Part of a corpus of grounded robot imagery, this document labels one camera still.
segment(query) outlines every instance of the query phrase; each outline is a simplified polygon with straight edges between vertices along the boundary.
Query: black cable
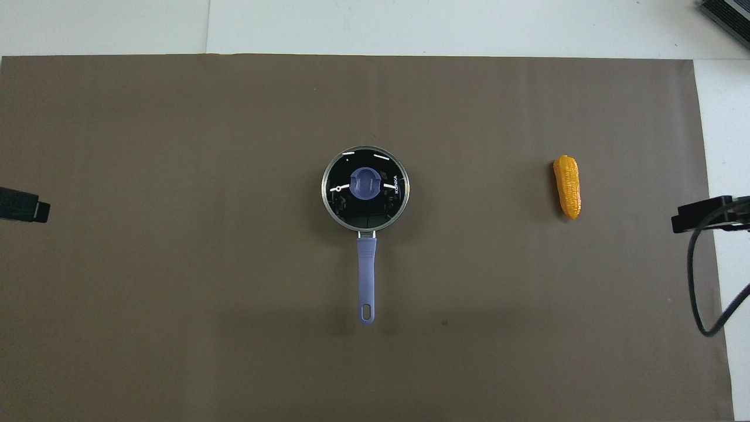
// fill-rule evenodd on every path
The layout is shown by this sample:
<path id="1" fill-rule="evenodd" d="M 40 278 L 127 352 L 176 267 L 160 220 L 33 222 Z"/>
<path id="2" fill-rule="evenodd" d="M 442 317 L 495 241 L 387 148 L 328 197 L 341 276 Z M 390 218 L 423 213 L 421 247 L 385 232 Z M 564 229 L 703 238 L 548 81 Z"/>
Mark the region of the black cable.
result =
<path id="1" fill-rule="evenodd" d="M 750 197 L 743 198 L 742 200 L 738 200 L 733 203 L 728 203 L 721 208 L 713 210 L 706 217 L 704 217 L 697 226 L 695 226 L 695 230 L 693 231 L 692 236 L 690 236 L 690 243 L 688 244 L 688 289 L 690 290 L 690 306 L 693 309 L 693 317 L 695 318 L 695 323 L 698 325 L 700 333 L 706 337 L 713 337 L 714 335 L 716 335 L 716 333 L 721 330 L 724 324 L 727 323 L 727 320 L 732 316 L 734 311 L 736 311 L 737 308 L 740 307 L 740 304 L 745 299 L 747 299 L 748 296 L 750 296 L 750 284 L 745 286 L 745 288 L 742 289 L 742 291 L 734 298 L 734 300 L 732 300 L 732 303 L 730 303 L 729 306 L 727 306 L 727 309 L 723 311 L 720 317 L 718 317 L 718 320 L 716 320 L 713 328 L 711 328 L 710 330 L 706 330 L 701 320 L 701 314 L 698 313 L 698 303 L 695 301 L 695 283 L 693 279 L 693 252 L 695 252 L 695 242 L 698 240 L 698 236 L 701 234 L 701 231 L 705 230 L 706 226 L 711 221 L 713 221 L 713 219 L 723 213 L 726 213 L 735 208 L 740 208 L 742 206 L 750 206 Z"/>

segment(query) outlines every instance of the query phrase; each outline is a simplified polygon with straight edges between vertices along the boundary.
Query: pan handle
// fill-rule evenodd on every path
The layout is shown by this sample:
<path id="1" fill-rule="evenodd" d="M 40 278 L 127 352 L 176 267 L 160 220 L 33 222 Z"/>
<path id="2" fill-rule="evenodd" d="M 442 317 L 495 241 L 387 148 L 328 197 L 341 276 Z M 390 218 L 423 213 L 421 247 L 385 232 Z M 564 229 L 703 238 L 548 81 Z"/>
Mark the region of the pan handle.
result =
<path id="1" fill-rule="evenodd" d="M 377 239 L 357 239 L 359 256 L 359 321 L 369 325 L 375 321 L 375 248 Z"/>

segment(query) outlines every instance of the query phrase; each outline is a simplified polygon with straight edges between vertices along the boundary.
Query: black ridged object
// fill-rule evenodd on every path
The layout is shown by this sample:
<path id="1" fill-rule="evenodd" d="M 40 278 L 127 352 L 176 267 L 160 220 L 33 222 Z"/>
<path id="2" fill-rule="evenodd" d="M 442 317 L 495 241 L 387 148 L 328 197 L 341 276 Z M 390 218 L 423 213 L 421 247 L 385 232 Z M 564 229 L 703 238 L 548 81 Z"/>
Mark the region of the black ridged object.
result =
<path id="1" fill-rule="evenodd" d="M 750 48 L 750 0 L 706 0 L 698 9 Z"/>

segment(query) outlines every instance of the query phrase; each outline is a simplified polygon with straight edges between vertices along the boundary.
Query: black glass lid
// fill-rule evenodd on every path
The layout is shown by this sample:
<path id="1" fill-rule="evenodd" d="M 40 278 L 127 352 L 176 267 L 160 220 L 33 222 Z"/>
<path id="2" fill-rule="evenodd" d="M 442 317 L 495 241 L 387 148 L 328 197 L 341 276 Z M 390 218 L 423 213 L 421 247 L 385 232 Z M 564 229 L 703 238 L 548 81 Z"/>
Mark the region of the black glass lid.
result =
<path id="1" fill-rule="evenodd" d="M 375 231 L 391 224 L 409 199 L 409 177 L 390 153 L 357 146 L 333 159 L 323 174 L 328 212 L 344 227 Z"/>

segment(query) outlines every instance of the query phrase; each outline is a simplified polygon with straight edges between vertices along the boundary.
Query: white surface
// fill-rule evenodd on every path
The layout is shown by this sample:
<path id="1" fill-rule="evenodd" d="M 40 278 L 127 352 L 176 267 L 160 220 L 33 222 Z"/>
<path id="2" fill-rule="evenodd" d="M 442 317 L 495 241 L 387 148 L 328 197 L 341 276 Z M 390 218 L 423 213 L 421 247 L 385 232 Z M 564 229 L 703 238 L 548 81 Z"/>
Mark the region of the white surface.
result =
<path id="1" fill-rule="evenodd" d="M 1 0 L 0 56 L 204 53 L 207 0 Z"/>
<path id="2" fill-rule="evenodd" d="M 750 59 L 693 0 L 211 0 L 210 15 L 209 0 L 0 0 L 0 55 L 204 52 Z M 711 195 L 750 194 L 750 61 L 695 70 Z M 750 235 L 715 239 L 726 306 Z M 735 418 L 750 420 L 748 327 L 750 303 L 726 327 Z"/>
<path id="3" fill-rule="evenodd" d="M 750 195 L 750 61 L 697 60 L 695 79 L 709 192 Z M 718 231 L 714 239 L 721 302 L 726 308 L 750 282 L 750 233 Z M 711 318 L 706 320 L 706 325 L 713 324 Z M 750 419 L 750 302 L 740 306 L 724 328 L 734 417 Z"/>
<path id="4" fill-rule="evenodd" d="M 693 0 L 211 0 L 208 53 L 747 59 Z"/>

